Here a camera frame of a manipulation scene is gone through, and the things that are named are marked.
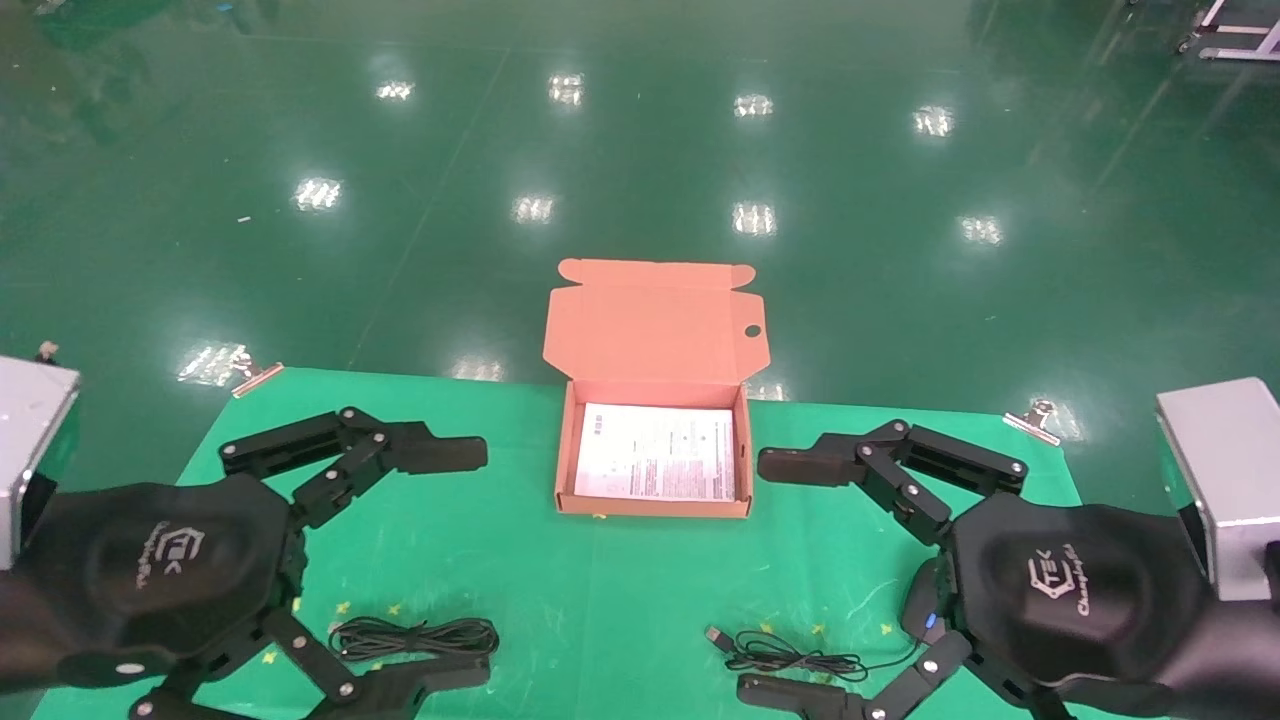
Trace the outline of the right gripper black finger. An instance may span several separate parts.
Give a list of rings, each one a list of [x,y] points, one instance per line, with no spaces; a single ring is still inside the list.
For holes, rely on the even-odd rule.
[[[756,471],[781,484],[861,489],[924,546],[937,546],[954,524],[951,509],[916,475],[986,498],[1020,495],[1028,466],[925,427],[893,419],[865,434],[823,433],[809,448],[765,447]]]

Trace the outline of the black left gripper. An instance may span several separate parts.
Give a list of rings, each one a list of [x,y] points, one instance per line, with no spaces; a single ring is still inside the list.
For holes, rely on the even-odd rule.
[[[282,611],[302,588],[301,529],[323,527],[393,471],[486,466],[483,437],[438,437],[425,421],[343,407],[233,439],[219,455],[229,477],[211,484],[138,483],[50,500],[3,573],[4,692],[168,675],[131,719],[242,719],[195,694],[269,638],[323,692],[308,719],[416,719],[431,694],[489,682],[489,659],[475,655],[357,676]],[[291,506],[260,482],[320,461],[326,466],[294,489]]]

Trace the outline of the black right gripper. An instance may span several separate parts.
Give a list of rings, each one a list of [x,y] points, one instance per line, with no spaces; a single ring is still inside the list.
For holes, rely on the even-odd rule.
[[[940,546],[951,632],[867,698],[787,670],[858,680],[856,653],[803,652],[760,630],[736,635],[737,697],[800,719],[906,719],[960,669],[1033,719],[1070,719],[1060,693],[1152,693],[1216,600],[1171,516],[1097,503],[1060,507],[996,495]]]

